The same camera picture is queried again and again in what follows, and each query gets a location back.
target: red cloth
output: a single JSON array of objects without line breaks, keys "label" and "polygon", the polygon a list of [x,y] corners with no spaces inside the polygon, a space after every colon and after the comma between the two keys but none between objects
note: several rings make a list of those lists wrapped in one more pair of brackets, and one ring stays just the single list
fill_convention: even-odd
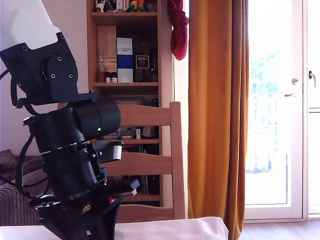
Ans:
[{"label": "red cloth", "polygon": [[173,26],[171,52],[178,60],[182,60],[186,56],[188,46],[187,25],[189,19],[186,17],[186,13],[182,11],[183,6],[183,0],[168,0],[169,21]]}]

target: white wall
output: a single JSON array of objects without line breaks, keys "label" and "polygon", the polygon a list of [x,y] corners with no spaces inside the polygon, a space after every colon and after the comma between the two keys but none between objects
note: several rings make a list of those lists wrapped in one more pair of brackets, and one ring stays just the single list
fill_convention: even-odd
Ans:
[{"label": "white wall", "polygon": [[[87,2],[86,0],[42,0],[52,23],[63,32],[78,67],[78,90],[88,91],[88,57],[87,57]],[[6,69],[1,62],[1,73]],[[29,137],[29,128],[23,126],[23,120],[30,116],[25,109],[14,109],[10,98],[10,75],[1,80],[1,150],[11,149],[19,154]],[[35,108],[40,113],[57,109],[56,104]],[[39,154],[33,141],[27,154]]]},{"label": "white wall", "polygon": [[[189,17],[189,0],[183,0],[183,10]],[[173,60],[174,101],[181,105],[182,158],[185,215],[188,216],[188,141],[189,141],[189,47],[182,60]]]}]

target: white table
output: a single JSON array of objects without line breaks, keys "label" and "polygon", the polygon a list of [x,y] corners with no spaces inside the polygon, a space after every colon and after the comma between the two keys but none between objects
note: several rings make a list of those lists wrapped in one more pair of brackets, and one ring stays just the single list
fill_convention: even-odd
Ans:
[{"label": "white table", "polygon": [[[2,226],[0,240],[59,240],[44,226]],[[120,223],[115,240],[228,240],[228,229],[219,217]]]}]

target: chair backrest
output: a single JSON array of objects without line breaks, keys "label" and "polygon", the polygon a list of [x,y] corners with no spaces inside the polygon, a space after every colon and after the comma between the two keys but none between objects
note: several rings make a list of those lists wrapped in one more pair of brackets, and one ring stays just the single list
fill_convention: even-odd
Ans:
[{"label": "chair backrest", "polygon": [[102,164],[110,176],[172,175],[173,208],[138,204],[122,205],[118,223],[149,222],[185,219],[185,191],[183,178],[182,133],[180,102],[170,108],[142,105],[119,105],[121,126],[170,126],[171,156],[146,153],[122,153],[120,161]]}]

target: orange curtain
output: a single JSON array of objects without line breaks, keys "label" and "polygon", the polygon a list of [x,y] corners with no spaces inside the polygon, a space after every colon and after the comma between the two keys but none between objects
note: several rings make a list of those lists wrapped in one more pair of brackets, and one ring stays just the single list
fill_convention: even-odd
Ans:
[{"label": "orange curtain", "polygon": [[248,0],[190,0],[189,217],[221,217],[229,240],[245,215]]}]

